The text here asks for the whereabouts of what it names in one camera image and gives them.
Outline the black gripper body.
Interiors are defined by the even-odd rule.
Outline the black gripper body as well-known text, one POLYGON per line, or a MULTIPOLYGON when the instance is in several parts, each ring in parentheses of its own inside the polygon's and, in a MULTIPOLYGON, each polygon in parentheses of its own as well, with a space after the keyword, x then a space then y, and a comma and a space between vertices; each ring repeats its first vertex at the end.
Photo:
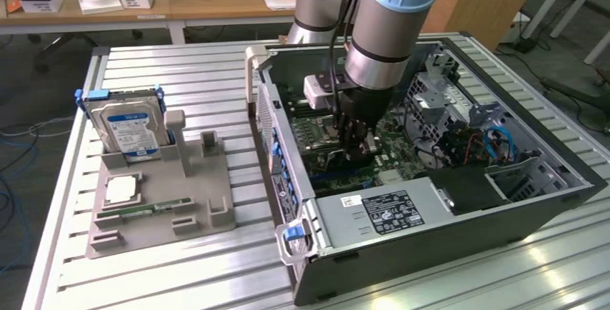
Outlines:
POLYGON ((335 127, 339 137, 349 137, 349 129, 374 129, 378 121, 388 112, 393 97, 393 88, 373 90, 355 87, 341 90, 338 94, 338 108, 334 111, 335 127))

